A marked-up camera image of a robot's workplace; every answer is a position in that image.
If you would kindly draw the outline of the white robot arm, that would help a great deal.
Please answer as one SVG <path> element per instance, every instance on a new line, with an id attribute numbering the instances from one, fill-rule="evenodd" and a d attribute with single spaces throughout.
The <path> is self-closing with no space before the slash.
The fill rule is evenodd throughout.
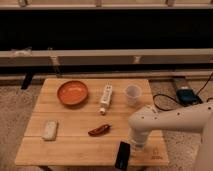
<path id="1" fill-rule="evenodd" d="M 144 106 L 129 117 L 129 127 L 129 140 L 135 149 L 145 146 L 153 130 L 199 133 L 201 146 L 193 171 L 213 171 L 213 102 L 161 113 Z"/>

